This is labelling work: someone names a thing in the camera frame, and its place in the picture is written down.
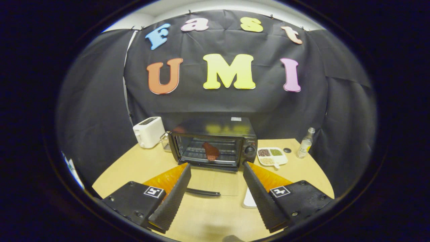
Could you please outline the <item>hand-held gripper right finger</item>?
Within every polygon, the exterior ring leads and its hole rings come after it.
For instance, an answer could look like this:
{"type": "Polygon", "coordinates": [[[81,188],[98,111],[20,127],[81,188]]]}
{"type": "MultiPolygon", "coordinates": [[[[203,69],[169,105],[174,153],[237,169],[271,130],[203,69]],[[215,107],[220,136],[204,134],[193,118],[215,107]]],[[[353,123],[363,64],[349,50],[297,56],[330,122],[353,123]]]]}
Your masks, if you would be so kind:
{"type": "Polygon", "coordinates": [[[249,161],[243,177],[271,233],[310,221],[333,201],[306,180],[292,182],[249,161]]]}

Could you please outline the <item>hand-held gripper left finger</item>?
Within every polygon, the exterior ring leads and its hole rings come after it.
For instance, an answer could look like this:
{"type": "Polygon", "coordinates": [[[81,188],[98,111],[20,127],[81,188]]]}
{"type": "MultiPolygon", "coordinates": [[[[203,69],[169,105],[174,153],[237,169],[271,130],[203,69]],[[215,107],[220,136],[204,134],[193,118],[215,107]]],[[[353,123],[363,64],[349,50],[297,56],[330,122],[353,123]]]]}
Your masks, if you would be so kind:
{"type": "Polygon", "coordinates": [[[143,184],[129,181],[102,202],[140,227],[166,233],[178,212],[190,179],[191,165],[184,163],[143,184]]]}

